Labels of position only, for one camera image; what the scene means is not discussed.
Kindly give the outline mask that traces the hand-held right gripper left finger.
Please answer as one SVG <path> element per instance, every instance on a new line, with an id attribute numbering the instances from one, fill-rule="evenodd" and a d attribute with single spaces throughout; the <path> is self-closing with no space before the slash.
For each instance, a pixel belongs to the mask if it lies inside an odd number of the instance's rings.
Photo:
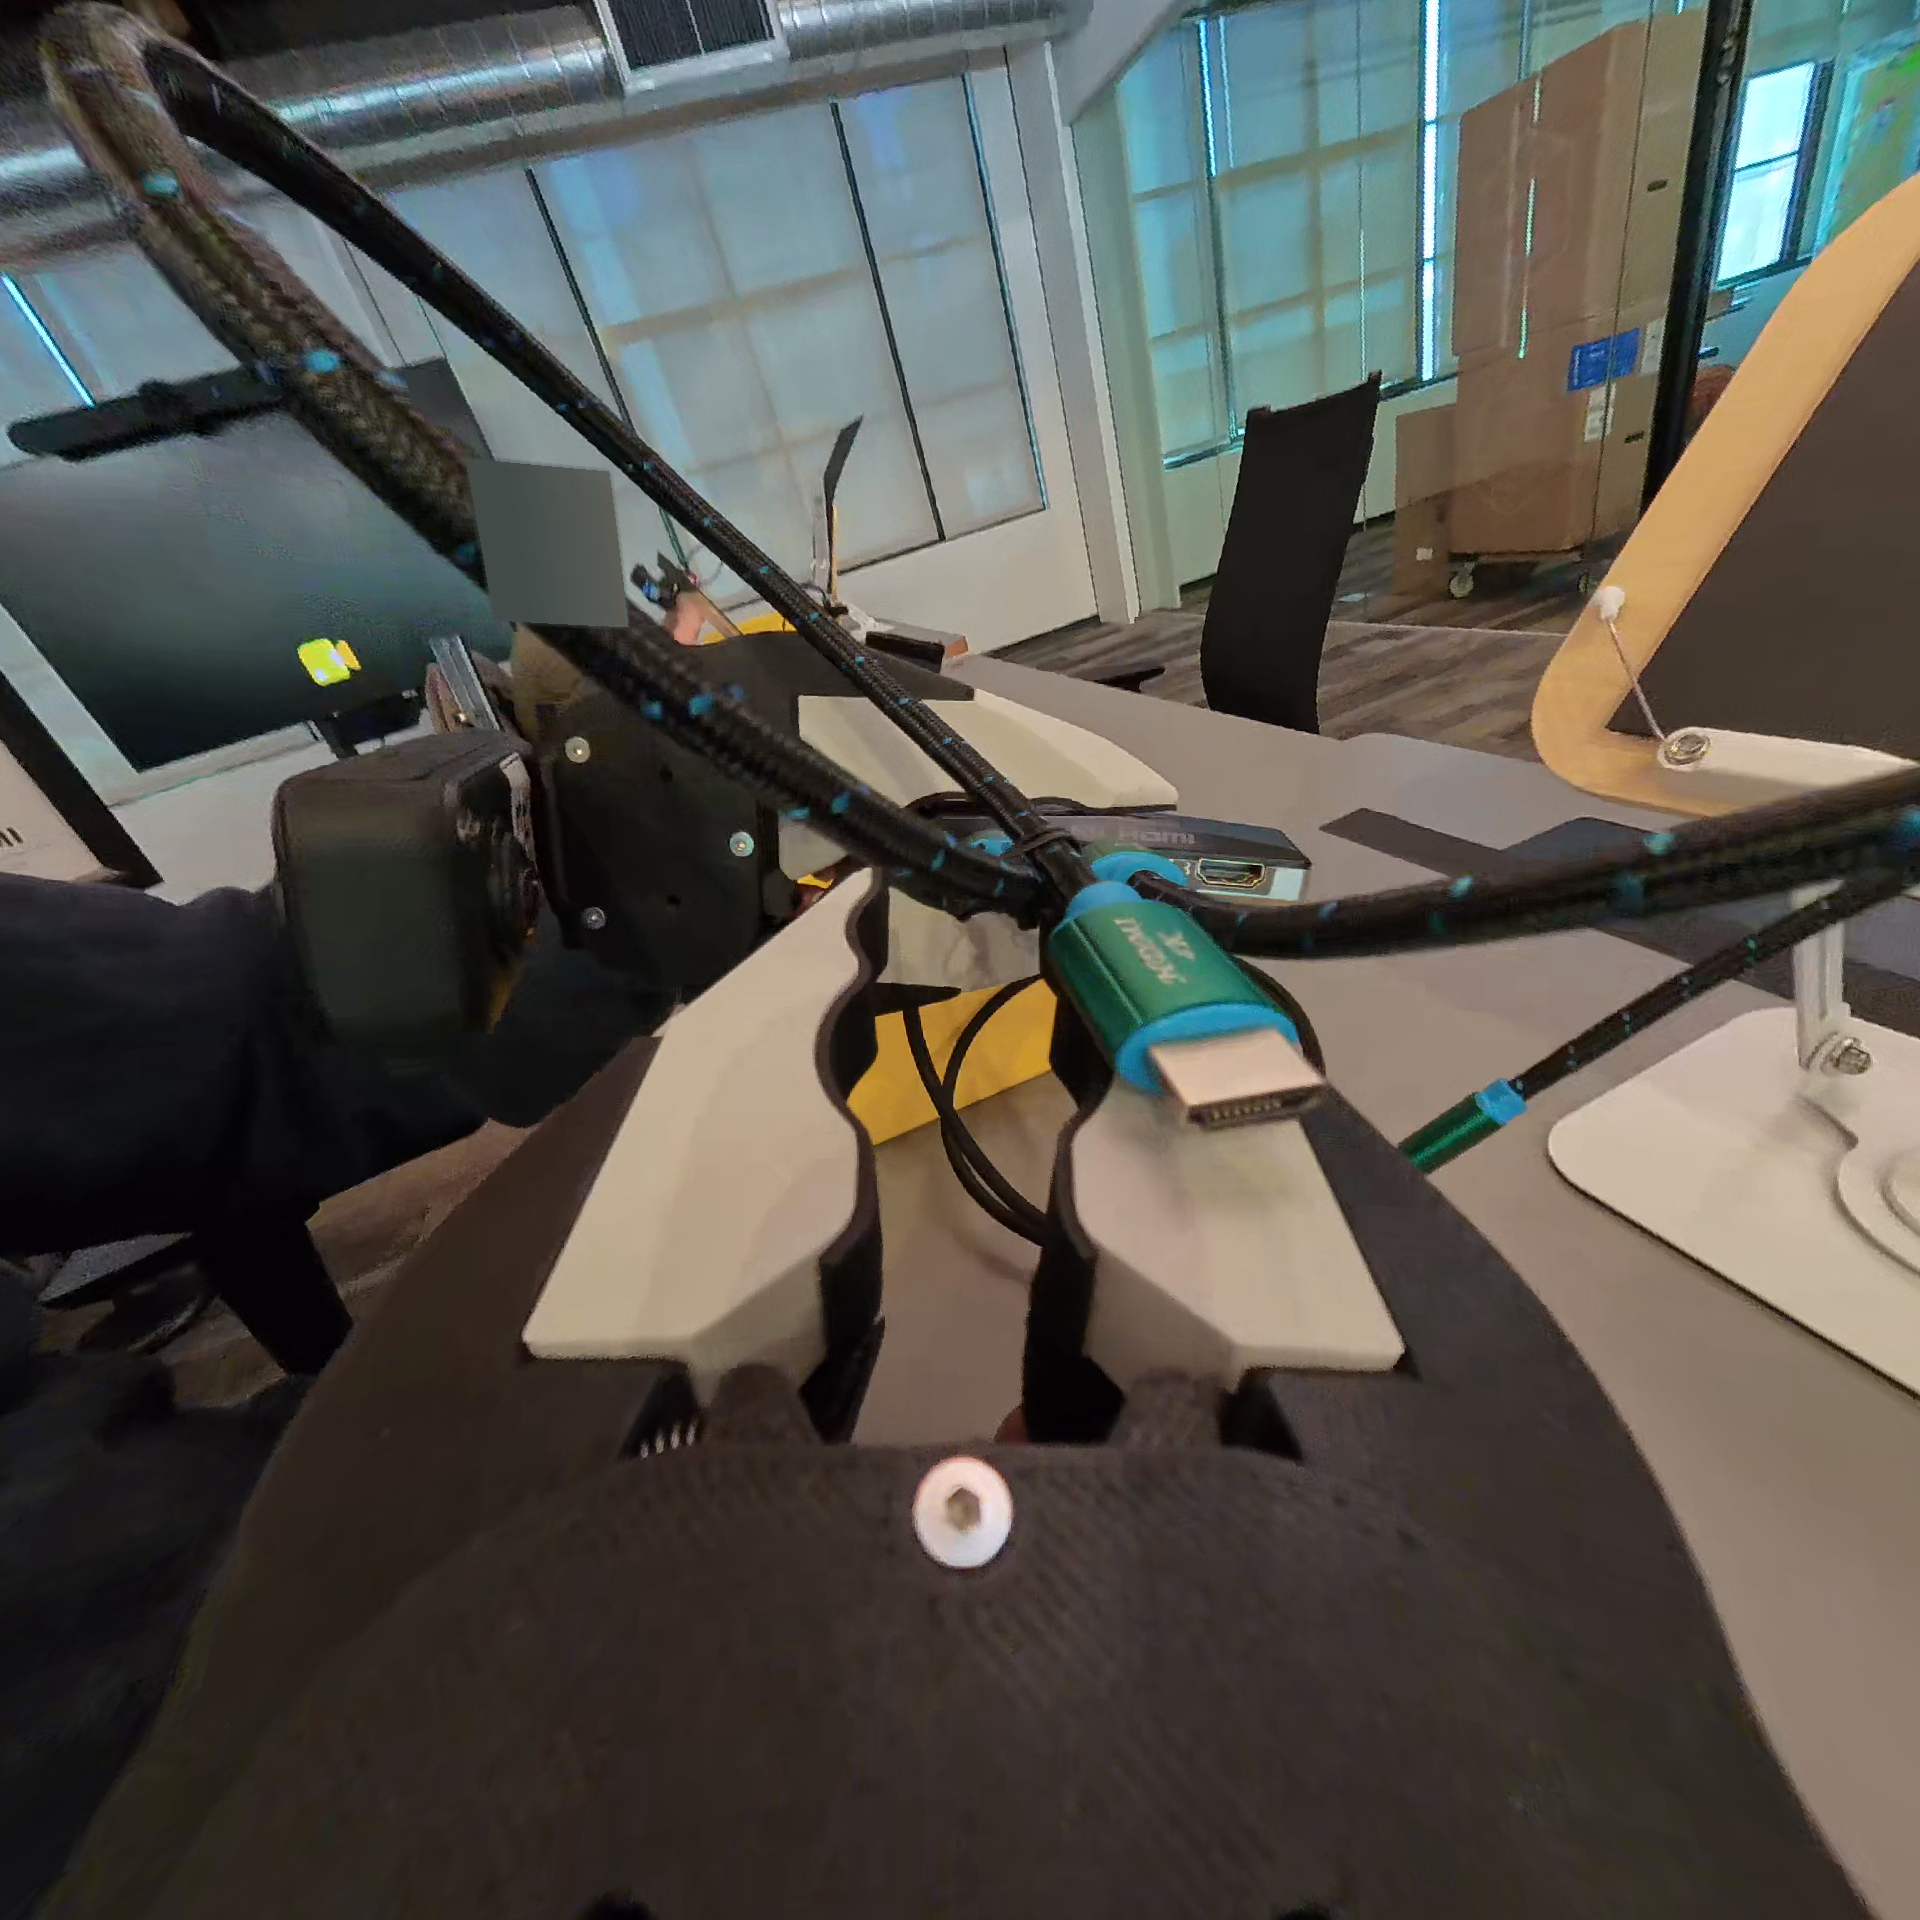
<path id="1" fill-rule="evenodd" d="M 666 1362 L 699 1401 L 767 1367 L 852 1437 L 884 1332 L 875 1141 L 852 1116 L 884 958 L 890 890 L 861 871 L 659 1030 L 528 1356 Z"/>

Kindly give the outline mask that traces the black monitor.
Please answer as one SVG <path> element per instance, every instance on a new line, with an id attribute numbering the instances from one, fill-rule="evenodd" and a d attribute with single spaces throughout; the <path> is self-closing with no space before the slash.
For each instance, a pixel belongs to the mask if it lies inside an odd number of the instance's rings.
<path id="1" fill-rule="evenodd" d="M 3 469 L 3 609 L 134 771 L 422 695 L 507 624 L 287 411 Z"/>

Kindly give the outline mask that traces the wood edged black board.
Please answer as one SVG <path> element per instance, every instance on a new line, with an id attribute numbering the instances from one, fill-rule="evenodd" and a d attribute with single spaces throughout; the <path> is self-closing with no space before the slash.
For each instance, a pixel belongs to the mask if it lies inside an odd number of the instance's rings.
<path id="1" fill-rule="evenodd" d="M 1679 817 L 1916 765 L 1916 183 L 1788 287 L 1529 730 L 1575 792 Z"/>

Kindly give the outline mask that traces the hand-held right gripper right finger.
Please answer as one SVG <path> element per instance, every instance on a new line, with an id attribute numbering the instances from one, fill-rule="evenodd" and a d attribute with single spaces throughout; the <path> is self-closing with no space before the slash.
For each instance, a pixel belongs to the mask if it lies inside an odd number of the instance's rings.
<path id="1" fill-rule="evenodd" d="M 1023 1436 L 1107 1437 L 1165 1376 L 1388 1376 L 1404 1338 L 1298 1119 L 1201 1130 L 1059 1003 L 1059 1136 L 1023 1323 Z"/>

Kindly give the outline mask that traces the black webcam bar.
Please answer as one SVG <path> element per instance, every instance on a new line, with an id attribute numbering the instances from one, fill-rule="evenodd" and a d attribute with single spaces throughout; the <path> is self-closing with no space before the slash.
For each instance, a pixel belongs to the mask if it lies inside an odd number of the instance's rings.
<path id="1" fill-rule="evenodd" d="M 287 392 L 270 376 L 247 368 L 147 381 L 131 397 L 44 417 L 20 417 L 6 426 L 6 445 L 31 459 L 85 464 L 128 447 L 213 437 L 282 405 Z"/>

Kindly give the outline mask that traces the person's left forearm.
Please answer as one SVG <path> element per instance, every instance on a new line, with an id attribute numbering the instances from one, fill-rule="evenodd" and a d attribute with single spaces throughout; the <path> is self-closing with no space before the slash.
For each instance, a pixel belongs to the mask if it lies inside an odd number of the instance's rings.
<path id="1" fill-rule="evenodd" d="M 309 1220 L 482 1106 L 328 1036 L 266 893 L 3 879 L 3 1253 Z"/>

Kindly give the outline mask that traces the black office chair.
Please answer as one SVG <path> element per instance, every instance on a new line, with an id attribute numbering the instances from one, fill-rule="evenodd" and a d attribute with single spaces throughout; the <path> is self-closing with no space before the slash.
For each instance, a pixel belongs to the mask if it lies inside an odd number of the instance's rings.
<path id="1" fill-rule="evenodd" d="M 1375 456 L 1380 375 L 1244 423 L 1236 506 L 1199 642 L 1214 713 L 1318 736 L 1318 674 Z"/>

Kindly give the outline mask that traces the air vent grille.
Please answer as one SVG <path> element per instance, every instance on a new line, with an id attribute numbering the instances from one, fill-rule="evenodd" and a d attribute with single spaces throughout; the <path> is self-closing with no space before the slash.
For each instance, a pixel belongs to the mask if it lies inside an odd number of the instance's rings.
<path id="1" fill-rule="evenodd" d="M 630 71 L 776 55 L 767 6 L 596 6 Z"/>

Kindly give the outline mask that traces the cardboard box blue label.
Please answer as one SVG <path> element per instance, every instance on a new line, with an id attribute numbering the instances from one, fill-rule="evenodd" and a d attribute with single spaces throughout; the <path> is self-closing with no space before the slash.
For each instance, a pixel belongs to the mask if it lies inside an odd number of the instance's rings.
<path id="1" fill-rule="evenodd" d="M 1453 376 L 1394 423 L 1394 573 L 1465 599 L 1478 573 L 1591 558 L 1641 515 L 1663 321 L 1546 331 Z"/>

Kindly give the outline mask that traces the yellow plastic bin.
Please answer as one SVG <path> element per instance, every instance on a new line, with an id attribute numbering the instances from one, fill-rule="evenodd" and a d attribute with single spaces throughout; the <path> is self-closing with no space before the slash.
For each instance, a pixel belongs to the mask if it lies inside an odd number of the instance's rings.
<path id="1" fill-rule="evenodd" d="M 939 1070 L 948 1067 L 959 1031 L 989 999 L 995 992 L 971 992 L 922 1006 L 922 1038 Z M 1054 993 L 1045 982 L 1029 982 L 971 1038 L 955 1075 L 951 1105 L 968 1110 L 979 1101 L 1043 1076 L 1052 1062 L 1052 1030 Z M 852 1091 L 852 1116 L 875 1145 L 939 1122 L 939 1110 L 915 1070 L 899 1011 L 876 1018 L 876 1060 Z"/>

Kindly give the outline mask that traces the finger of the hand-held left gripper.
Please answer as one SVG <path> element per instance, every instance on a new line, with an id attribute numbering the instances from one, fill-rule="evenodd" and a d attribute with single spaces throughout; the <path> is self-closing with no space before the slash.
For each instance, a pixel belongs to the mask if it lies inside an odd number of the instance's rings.
<path id="1" fill-rule="evenodd" d="M 1059 716 L 1019 707 L 999 695 L 929 701 L 925 707 L 943 730 L 964 738 L 1032 802 L 1077 802 L 1087 811 L 1180 806 L 1180 787 L 1152 765 Z M 861 697 L 797 697 L 797 738 L 890 802 L 915 806 L 959 796 L 959 784 Z"/>
<path id="2" fill-rule="evenodd" d="M 1039 933 L 1008 917 L 951 920 L 910 898 L 890 898 L 884 986 L 995 992 L 1043 971 Z"/>

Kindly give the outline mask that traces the thin black tilted panel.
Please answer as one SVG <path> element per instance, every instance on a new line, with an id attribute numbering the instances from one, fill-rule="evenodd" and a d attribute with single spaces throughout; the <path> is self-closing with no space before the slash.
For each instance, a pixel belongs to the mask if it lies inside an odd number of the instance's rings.
<path id="1" fill-rule="evenodd" d="M 852 417 L 828 447 L 828 464 L 821 471 L 821 485 L 813 494 L 813 597 L 828 614 L 845 614 L 841 597 L 841 513 L 836 494 L 845 482 L 845 471 L 852 464 L 852 447 L 858 442 L 861 417 Z"/>

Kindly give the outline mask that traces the silver ventilation duct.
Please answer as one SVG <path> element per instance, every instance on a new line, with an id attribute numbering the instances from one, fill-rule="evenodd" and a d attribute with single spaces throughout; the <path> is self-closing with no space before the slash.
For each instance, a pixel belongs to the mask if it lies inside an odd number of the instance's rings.
<path id="1" fill-rule="evenodd" d="M 1077 34 L 1091 6 L 767 6 L 778 51 L 630 71 L 596 6 L 282 47 L 213 67 L 374 190 L 612 147 L 754 110 L 813 107 Z"/>

